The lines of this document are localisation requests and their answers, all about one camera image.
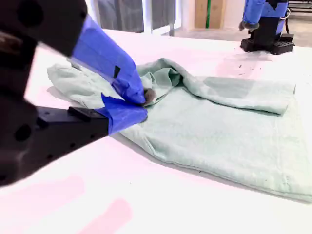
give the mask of mint green cloth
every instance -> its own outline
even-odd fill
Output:
[[[138,67],[156,99],[121,133],[155,158],[275,195],[312,202],[312,166],[293,93],[275,81],[194,77],[167,59]],[[98,74],[55,65],[49,79],[88,108],[119,98]]]

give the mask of white table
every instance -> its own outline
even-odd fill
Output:
[[[247,54],[238,42],[108,34],[137,64],[166,57],[193,75],[296,78],[303,83],[297,87],[299,100],[312,91],[304,85],[312,75],[310,48],[273,56]],[[57,93],[46,73],[47,67],[65,62],[38,48],[26,98],[36,105],[67,108],[69,102],[53,96]],[[302,113],[310,127],[311,110]],[[310,234],[311,218],[312,205],[164,165],[120,135],[105,137],[0,189],[1,234]]]

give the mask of black mount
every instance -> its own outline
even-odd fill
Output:
[[[274,55],[291,52],[295,44],[293,34],[276,34],[280,19],[261,17],[260,27],[250,33],[250,38],[243,39],[240,47],[245,52],[266,50]]]

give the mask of towel fold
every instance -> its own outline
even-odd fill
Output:
[[[167,59],[138,66],[155,100],[148,120],[121,133],[155,158],[243,185],[312,202],[312,166],[294,83],[194,77]],[[60,65],[54,86],[88,108],[101,92],[120,98],[101,76]]]

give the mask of wall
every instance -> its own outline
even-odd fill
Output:
[[[243,18],[244,3],[244,0],[227,0],[224,29],[238,29],[238,25]]]
[[[182,29],[185,31],[195,28],[195,0],[182,0]]]

